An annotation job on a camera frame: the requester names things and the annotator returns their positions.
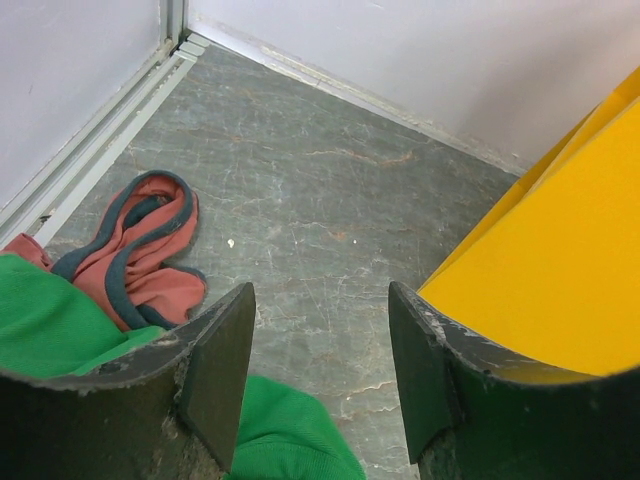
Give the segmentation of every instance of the white wall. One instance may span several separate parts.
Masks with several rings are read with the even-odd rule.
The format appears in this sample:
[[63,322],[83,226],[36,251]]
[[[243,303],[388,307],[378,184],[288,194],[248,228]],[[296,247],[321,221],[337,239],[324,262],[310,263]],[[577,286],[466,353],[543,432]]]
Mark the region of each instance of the white wall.
[[0,209],[159,39],[158,0],[0,1]]
[[273,46],[515,171],[640,64],[638,0],[190,0],[189,25]]

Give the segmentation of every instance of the yellow panel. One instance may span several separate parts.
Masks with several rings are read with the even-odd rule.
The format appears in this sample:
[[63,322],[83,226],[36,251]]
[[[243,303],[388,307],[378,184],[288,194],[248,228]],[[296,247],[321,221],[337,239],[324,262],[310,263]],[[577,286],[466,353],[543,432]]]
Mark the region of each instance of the yellow panel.
[[420,294],[542,362],[606,375],[640,362],[640,102]]
[[573,130],[567,133],[562,140],[558,142],[547,154],[538,160],[527,173],[525,173],[516,183],[514,183],[507,193],[496,203],[493,208],[487,213],[482,220],[474,227],[474,229],[460,242],[456,249],[445,259],[438,269],[431,274],[424,285],[433,280],[438,274],[456,261],[471,245],[474,244],[478,238],[480,238],[486,231],[488,231],[500,218],[502,218],[514,205],[516,205],[520,199],[527,193],[534,182],[542,175],[545,169],[551,164],[553,159],[562,151],[567,145],[569,140],[582,126],[587,117],[583,118]]
[[551,162],[549,168],[539,176],[529,193],[535,191],[541,183],[556,173],[566,161],[592,140],[609,122],[614,120],[631,102],[640,96],[640,67],[629,75],[602,104],[595,109],[588,120],[567,143],[562,152]]

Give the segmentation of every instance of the marble floor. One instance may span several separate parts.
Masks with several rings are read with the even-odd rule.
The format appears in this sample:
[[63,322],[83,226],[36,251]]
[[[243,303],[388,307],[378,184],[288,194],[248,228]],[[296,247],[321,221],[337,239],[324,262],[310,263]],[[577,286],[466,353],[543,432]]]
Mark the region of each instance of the marble floor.
[[180,262],[206,274],[206,303],[255,284],[251,371],[324,402],[370,479],[414,478],[387,286],[420,286],[515,178],[211,46],[48,250],[86,243],[111,196],[149,169],[199,195]]

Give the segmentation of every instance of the green cloth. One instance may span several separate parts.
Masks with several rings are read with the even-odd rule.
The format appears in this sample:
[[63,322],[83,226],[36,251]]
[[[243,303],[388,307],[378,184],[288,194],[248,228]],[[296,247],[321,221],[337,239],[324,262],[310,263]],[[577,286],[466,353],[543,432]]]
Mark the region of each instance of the green cloth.
[[362,480],[366,476],[315,398],[249,376],[231,473],[225,480]]
[[84,292],[21,257],[0,255],[0,367],[38,378],[83,375],[164,334],[121,332]]

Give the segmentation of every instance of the garment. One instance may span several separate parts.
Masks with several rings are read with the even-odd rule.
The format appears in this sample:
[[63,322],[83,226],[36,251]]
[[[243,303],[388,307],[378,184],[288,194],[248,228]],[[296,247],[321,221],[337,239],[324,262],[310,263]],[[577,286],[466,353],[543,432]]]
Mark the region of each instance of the garment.
[[363,480],[324,406],[306,393],[249,376],[231,474],[225,480]]
[[13,255],[0,255],[0,367],[37,378],[82,375],[164,334],[121,332],[82,291]]
[[195,269],[164,262],[185,249],[198,220],[198,198],[177,175],[154,170],[114,196],[94,239],[52,265],[35,240],[19,235],[4,250],[65,278],[87,293],[122,331],[172,328],[204,298]]

